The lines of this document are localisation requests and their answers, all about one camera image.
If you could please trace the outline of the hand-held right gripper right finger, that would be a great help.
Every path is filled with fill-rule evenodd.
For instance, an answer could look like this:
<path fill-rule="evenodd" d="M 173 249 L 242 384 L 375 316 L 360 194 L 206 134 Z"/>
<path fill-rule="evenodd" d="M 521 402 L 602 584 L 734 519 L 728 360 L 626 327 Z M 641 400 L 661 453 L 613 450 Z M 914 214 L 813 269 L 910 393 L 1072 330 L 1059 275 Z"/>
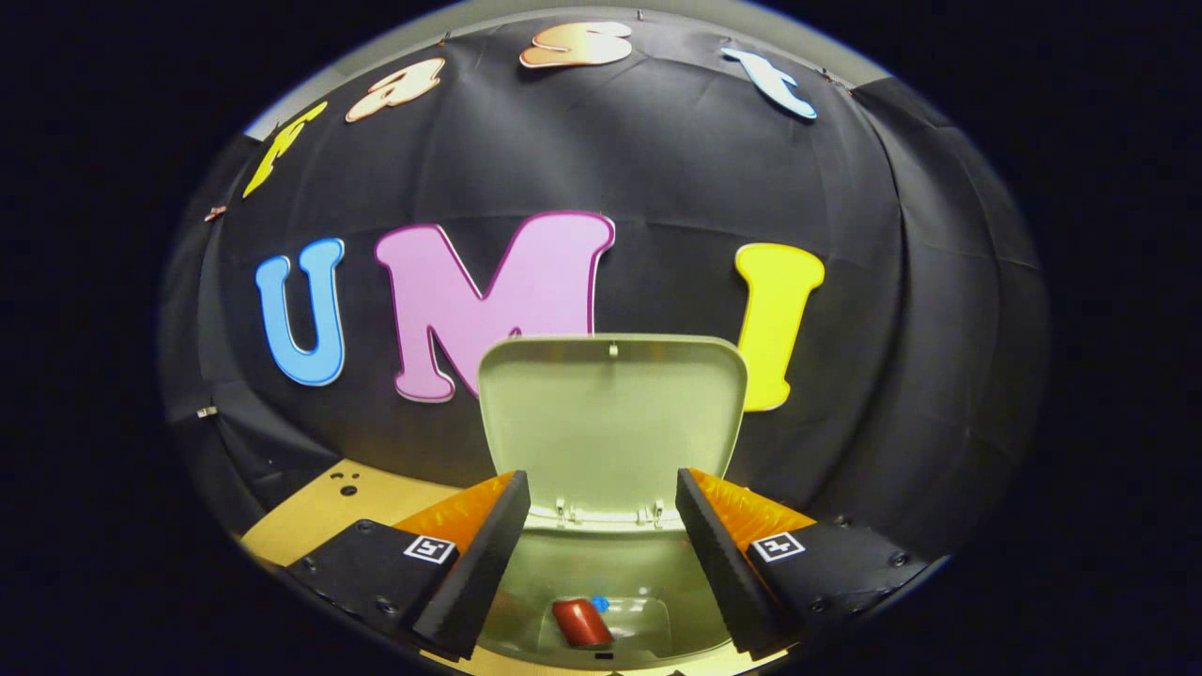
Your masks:
<path fill-rule="evenodd" d="M 813 654 L 917 591 L 928 561 L 847 518 L 813 518 L 683 468 L 676 509 L 734 650 Z"/>

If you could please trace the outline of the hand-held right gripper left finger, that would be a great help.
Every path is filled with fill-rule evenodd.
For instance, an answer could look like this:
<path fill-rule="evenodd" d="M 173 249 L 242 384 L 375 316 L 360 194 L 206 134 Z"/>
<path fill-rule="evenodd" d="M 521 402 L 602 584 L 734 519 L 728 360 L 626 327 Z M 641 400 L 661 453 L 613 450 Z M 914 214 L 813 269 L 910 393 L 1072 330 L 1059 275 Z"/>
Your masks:
<path fill-rule="evenodd" d="M 405 650 L 469 659 L 529 510 L 526 472 L 505 472 L 395 524 L 356 518 L 282 580 Z"/>

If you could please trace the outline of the red pop can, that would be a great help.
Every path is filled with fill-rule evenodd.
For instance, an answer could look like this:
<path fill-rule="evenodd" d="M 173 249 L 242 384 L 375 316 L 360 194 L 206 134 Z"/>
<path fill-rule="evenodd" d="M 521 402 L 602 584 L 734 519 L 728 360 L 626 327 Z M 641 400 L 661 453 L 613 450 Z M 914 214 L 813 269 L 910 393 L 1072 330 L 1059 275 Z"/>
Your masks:
<path fill-rule="evenodd" d="M 593 599 L 579 595 L 555 600 L 552 603 L 552 616 L 571 650 L 606 650 L 613 644 L 609 627 Z"/>

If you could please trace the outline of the green desktop garbage bin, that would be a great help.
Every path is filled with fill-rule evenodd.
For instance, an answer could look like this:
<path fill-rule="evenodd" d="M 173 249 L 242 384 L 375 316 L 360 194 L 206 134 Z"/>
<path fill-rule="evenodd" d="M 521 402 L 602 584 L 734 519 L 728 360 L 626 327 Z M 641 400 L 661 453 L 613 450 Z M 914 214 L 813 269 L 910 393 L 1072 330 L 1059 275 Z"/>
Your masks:
<path fill-rule="evenodd" d="M 478 369 L 496 472 L 526 472 L 530 510 L 482 650 L 551 668 L 670 665 L 732 644 L 676 506 L 677 474 L 722 476 L 746 363 L 700 336 L 502 340 Z M 555 600 L 607 595 L 614 640 L 571 650 Z"/>

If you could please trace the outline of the wooden desktop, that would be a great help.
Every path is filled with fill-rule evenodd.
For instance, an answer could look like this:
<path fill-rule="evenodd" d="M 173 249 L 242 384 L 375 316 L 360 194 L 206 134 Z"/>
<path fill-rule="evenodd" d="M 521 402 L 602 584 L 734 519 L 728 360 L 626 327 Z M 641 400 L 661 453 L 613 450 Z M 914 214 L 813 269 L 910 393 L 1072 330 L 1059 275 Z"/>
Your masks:
<path fill-rule="evenodd" d="M 285 565 L 326 542 L 356 518 L 394 524 L 459 493 L 460 488 L 456 486 L 430 484 L 343 459 L 258 518 L 240 536 L 240 542 L 261 561 Z M 474 676 L 603 676 L 611 672 L 624 676 L 670 676 L 674 672 L 684 676 L 739 676 L 749 671 L 756 674 L 785 656 L 780 651 L 755 660 L 736 651 L 732 644 L 725 644 L 718 650 L 670 665 L 615 668 L 609 662 L 596 660 L 590 670 L 579 670 L 551 668 L 490 650 L 476 650 L 472 659 L 454 663 L 452 668 Z"/>

